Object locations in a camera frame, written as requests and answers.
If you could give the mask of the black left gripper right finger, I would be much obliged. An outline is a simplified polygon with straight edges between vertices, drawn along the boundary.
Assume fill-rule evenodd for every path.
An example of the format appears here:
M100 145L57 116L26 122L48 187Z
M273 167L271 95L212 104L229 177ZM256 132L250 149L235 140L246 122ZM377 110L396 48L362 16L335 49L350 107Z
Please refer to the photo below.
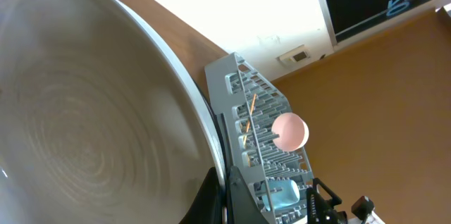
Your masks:
M228 169L226 203L228 224L268 224L236 166Z

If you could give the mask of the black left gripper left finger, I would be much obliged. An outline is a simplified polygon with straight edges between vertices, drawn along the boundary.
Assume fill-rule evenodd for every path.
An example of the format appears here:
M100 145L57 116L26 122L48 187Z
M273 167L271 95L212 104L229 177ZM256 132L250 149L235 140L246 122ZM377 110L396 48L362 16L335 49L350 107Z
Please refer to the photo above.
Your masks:
M221 224L223 194L216 169L210 168L180 224Z

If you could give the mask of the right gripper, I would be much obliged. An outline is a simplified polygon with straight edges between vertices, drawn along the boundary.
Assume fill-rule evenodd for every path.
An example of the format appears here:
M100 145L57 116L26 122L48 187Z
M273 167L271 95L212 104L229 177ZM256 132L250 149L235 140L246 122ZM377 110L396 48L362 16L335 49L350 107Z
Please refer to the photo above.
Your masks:
M319 194L322 187L330 196L325 200ZM361 196L352 205L354 218L348 218L345 211L337 212L335 206L340 205L342 199L327 187L319 178L313 179L312 187L307 189L307 223L308 224L385 224L376 214L375 205L367 196Z

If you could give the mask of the light blue cup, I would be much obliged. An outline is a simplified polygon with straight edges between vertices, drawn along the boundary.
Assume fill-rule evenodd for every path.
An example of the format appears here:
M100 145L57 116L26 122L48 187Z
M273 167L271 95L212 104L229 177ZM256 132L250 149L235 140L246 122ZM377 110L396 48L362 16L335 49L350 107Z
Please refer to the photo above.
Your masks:
M300 200L300 192L294 180L269 180L269 189L281 188L271 193L271 201L275 210L296 204Z

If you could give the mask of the pink bowl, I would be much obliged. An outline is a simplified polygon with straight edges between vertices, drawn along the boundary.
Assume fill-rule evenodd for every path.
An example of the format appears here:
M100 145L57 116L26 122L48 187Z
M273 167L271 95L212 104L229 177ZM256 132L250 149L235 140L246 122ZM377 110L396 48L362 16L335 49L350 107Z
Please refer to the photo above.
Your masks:
M278 135L273 143L283 151L300 149L309 139L308 125L295 113L278 116L272 124L271 132Z

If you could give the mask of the wooden chopstick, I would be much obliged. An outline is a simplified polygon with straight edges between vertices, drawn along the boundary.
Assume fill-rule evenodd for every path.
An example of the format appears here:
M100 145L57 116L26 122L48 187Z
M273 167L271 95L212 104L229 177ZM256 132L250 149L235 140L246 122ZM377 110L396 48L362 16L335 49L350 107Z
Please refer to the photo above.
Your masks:
M249 110L249 119L248 119L247 124L246 124L245 136L243 137L243 145L244 146L246 146L246 143L247 143L247 138L248 138L248 134L247 133L249 132L249 129L250 129L251 118L252 118L252 114L254 112L254 105L255 105L256 99L257 99L257 94L254 94L253 98L252 98L250 110Z

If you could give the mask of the white plate with food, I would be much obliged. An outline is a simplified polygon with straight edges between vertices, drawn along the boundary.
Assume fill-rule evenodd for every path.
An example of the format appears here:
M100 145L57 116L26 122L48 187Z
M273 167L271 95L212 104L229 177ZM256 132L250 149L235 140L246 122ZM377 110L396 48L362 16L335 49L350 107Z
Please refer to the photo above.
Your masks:
M179 223L210 168L208 107L118 0L1 0L1 222Z

